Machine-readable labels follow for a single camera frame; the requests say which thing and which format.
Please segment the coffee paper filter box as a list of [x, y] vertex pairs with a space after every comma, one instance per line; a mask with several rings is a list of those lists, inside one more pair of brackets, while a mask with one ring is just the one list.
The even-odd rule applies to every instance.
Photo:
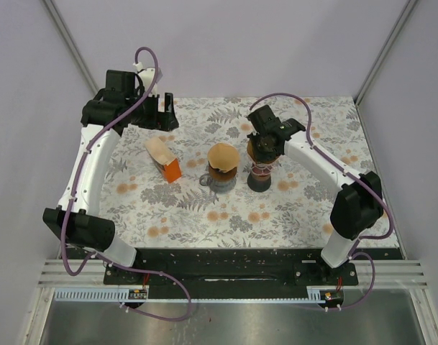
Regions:
[[173, 183], [182, 176], [178, 158], [159, 137], [147, 140], [145, 148], [154, 165], [168, 183]]

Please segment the dark mug red rim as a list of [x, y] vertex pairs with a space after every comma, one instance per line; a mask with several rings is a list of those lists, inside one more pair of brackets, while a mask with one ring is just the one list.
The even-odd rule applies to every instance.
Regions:
[[257, 193], [262, 193], [267, 191], [271, 186], [271, 170], [267, 168], [251, 169], [247, 177], [247, 185], [251, 190]]

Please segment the brown paper coffee filter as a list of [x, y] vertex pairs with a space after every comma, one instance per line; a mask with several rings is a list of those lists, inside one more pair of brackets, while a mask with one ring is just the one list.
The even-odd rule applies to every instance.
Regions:
[[217, 143], [208, 151], [207, 160], [212, 168], [227, 173], [238, 166], [240, 155], [232, 145]]

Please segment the wooden dripper ring holder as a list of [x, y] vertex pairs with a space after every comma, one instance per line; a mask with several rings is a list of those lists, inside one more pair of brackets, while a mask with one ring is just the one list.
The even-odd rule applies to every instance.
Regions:
[[236, 177], [237, 174], [237, 167], [234, 167], [233, 169], [223, 172], [220, 169], [213, 168], [211, 165], [209, 166], [209, 174], [212, 178], [212, 180], [217, 182], [228, 182], [230, 180], [233, 180]]

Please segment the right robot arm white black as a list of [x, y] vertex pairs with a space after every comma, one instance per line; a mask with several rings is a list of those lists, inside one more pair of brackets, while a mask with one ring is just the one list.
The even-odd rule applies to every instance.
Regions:
[[341, 265], [352, 255], [364, 230], [383, 215], [382, 187], [374, 172], [362, 174], [307, 137], [295, 119], [281, 121], [268, 106], [252, 111], [247, 119], [254, 132], [248, 135], [253, 160], [263, 164], [282, 155], [303, 165], [335, 196], [330, 214], [334, 228], [316, 266], [317, 279], [330, 285], [341, 277]]

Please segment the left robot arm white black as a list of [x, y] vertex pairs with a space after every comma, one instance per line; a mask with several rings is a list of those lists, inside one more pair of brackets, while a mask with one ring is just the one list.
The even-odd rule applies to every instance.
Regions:
[[120, 265], [119, 275], [129, 284], [141, 281], [145, 268], [135, 260], [136, 249], [117, 235], [114, 222], [99, 217], [100, 195], [110, 158], [128, 125], [164, 132], [178, 128], [172, 93], [164, 95], [164, 109], [158, 108], [159, 77], [159, 70], [140, 64], [134, 72], [107, 71], [104, 88], [83, 107], [80, 146], [64, 194], [42, 216], [62, 252], [70, 244], [98, 253]]

